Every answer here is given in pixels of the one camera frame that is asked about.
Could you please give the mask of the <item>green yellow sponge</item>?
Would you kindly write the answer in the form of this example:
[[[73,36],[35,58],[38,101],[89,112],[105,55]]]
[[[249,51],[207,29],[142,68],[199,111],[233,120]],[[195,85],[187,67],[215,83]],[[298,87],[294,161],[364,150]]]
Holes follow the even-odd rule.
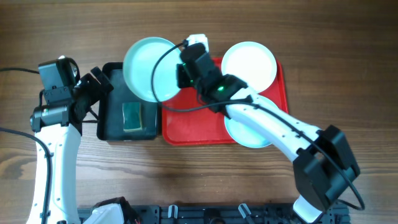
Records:
[[[134,132],[142,129],[141,104],[123,103],[123,131]]]

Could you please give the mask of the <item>light blue plate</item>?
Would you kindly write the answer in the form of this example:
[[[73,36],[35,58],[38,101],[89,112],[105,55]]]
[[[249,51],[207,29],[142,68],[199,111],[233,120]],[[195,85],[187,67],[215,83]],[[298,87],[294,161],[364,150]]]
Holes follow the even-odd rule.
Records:
[[[177,65],[180,50],[171,41],[161,37],[147,37],[137,41],[126,53],[123,76],[127,87],[140,99],[148,102],[167,101],[177,95]]]

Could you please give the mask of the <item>white plate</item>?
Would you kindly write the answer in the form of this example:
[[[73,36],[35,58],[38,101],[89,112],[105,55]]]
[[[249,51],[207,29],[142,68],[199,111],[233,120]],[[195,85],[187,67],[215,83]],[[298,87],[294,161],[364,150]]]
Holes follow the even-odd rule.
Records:
[[[223,75],[234,75],[257,93],[268,89],[277,75],[274,54],[257,42],[240,42],[224,54],[221,62]]]

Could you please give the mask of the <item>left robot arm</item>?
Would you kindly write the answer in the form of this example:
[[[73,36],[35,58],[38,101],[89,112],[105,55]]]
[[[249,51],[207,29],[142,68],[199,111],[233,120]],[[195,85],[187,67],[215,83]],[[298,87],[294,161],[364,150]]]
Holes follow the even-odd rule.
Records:
[[[72,58],[41,63],[44,102],[30,117],[37,147],[37,165],[28,223],[80,223],[76,205],[76,159],[82,124],[91,106],[113,86],[95,67],[80,75]]]

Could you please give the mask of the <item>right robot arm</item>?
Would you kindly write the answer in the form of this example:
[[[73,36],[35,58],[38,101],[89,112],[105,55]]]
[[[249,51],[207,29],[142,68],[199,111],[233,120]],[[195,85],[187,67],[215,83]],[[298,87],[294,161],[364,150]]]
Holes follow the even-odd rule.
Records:
[[[237,121],[276,146],[293,164],[300,194],[293,204],[296,216],[315,223],[353,185],[359,165],[342,130],[324,130],[299,121],[268,104],[234,75],[222,75],[203,43],[181,44],[178,73],[198,91],[202,108]]]

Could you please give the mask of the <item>black plastic tray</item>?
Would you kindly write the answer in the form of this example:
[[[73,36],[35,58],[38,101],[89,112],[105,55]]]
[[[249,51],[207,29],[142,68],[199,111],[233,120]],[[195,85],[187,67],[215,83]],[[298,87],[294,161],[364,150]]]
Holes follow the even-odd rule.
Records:
[[[140,99],[127,87],[121,62],[106,63],[102,72],[109,78],[114,90],[105,99],[99,101],[97,137],[103,141],[155,139],[159,126],[157,105]],[[139,102],[141,104],[141,130],[123,131],[123,103],[127,102]]]

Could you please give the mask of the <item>red plastic tray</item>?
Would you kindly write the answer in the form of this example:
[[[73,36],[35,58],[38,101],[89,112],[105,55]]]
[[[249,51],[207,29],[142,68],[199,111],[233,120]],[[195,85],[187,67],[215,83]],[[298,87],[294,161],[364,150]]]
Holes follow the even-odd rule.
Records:
[[[277,62],[277,75],[272,85],[260,95],[273,101],[280,110],[289,112],[280,62]],[[234,143],[225,128],[223,114],[214,113],[209,109],[177,113],[163,108],[162,135],[174,146]]]

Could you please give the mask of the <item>pale green plate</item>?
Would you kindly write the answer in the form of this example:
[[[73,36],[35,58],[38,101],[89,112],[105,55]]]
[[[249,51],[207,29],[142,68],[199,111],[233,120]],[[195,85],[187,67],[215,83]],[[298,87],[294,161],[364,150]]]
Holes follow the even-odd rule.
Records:
[[[224,125],[229,136],[238,144],[249,148],[263,148],[272,143],[255,133],[251,128],[233,120],[224,118]]]

